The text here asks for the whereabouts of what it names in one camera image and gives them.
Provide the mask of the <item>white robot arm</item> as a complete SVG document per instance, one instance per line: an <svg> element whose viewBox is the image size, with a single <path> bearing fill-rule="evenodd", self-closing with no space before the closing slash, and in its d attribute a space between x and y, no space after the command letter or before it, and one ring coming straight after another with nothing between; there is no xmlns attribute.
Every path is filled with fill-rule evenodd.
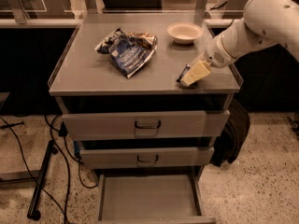
<svg viewBox="0 0 299 224"><path fill-rule="evenodd" d="M216 35L205 50L188 63L178 82L191 86L244 55L280 44L299 60L299 5L292 0L248 0L243 17Z"/></svg>

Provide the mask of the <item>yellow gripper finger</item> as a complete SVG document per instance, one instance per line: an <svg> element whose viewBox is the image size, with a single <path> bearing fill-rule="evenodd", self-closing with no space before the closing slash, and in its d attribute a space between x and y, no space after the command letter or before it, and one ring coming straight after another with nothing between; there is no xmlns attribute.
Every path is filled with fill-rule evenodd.
<svg viewBox="0 0 299 224"><path fill-rule="evenodd" d="M206 57L204 54L200 54L198 57L196 57L192 62L191 66L195 66L197 64L204 64L206 60Z"/></svg>
<svg viewBox="0 0 299 224"><path fill-rule="evenodd" d="M193 83L210 74L210 63L205 62L204 64L197 64L195 66L190 65L190 67L191 69L180 81L180 83L185 87L191 86Z"/></svg>

